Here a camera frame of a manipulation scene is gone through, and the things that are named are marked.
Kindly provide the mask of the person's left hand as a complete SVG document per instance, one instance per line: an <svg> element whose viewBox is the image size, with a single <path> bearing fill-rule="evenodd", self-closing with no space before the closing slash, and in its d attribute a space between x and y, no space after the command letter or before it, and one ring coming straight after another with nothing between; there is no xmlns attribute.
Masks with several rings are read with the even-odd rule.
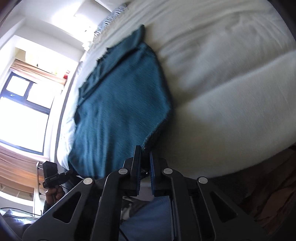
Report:
<svg viewBox="0 0 296 241"><path fill-rule="evenodd" d="M55 186L46 191L46 203L49 206L53 206L65 195L65 191L61 186Z"/></svg>

